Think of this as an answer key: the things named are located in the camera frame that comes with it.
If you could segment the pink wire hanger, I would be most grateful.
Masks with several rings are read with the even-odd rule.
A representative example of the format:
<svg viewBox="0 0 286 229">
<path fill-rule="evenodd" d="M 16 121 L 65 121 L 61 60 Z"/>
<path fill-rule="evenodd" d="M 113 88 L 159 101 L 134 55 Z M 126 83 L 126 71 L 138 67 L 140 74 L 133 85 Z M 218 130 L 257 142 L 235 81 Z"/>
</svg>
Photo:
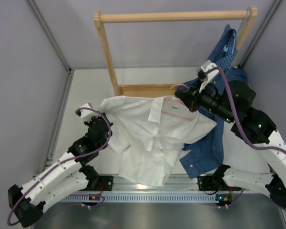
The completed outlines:
<svg viewBox="0 0 286 229">
<path fill-rule="evenodd" d="M 190 121 L 195 118 L 195 114 L 191 113 L 184 103 L 174 95 L 164 97 L 161 112 Z"/>
</svg>

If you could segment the white shirt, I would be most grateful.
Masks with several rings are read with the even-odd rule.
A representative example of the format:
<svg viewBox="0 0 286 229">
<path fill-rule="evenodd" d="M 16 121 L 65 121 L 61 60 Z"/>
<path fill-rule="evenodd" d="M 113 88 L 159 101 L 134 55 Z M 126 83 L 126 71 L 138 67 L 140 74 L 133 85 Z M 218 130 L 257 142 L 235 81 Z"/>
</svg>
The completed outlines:
<svg viewBox="0 0 286 229">
<path fill-rule="evenodd" d="M 184 145 L 199 141 L 216 126 L 199 112 L 193 112 L 191 121 L 162 113 L 164 97 L 116 96 L 102 101 L 99 110 L 113 123 L 109 146 L 122 155 L 120 177 L 162 187 Z"/>
</svg>

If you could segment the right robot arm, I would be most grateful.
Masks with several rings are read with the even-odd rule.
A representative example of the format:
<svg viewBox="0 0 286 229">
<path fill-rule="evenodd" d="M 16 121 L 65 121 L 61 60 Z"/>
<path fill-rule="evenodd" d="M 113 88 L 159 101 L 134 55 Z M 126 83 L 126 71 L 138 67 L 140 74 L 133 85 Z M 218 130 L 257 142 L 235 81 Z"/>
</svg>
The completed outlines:
<svg viewBox="0 0 286 229">
<path fill-rule="evenodd" d="M 255 91 L 242 81 L 230 81 L 222 95 L 202 81 L 175 92 L 190 112 L 203 108 L 227 123 L 231 132 L 260 152 L 273 173 L 254 173 L 220 165 L 213 174 L 217 189 L 240 187 L 263 194 L 286 209 L 286 144 L 275 123 L 263 111 L 252 107 Z"/>
</svg>

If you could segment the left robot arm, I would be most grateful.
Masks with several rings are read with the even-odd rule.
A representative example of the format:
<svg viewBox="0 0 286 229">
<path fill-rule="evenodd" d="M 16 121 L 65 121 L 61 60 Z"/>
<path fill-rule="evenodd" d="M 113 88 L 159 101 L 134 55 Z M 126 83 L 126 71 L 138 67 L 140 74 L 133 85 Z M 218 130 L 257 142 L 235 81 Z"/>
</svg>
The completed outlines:
<svg viewBox="0 0 286 229">
<path fill-rule="evenodd" d="M 66 152 L 31 181 L 8 189 L 11 212 L 7 223 L 27 228 L 35 224 L 54 204 L 80 190 L 94 190 L 99 185 L 99 174 L 89 165 L 105 149 L 112 136 L 112 122 L 105 113 L 80 108 L 76 114 L 88 127 L 87 133 L 76 140 Z"/>
</svg>

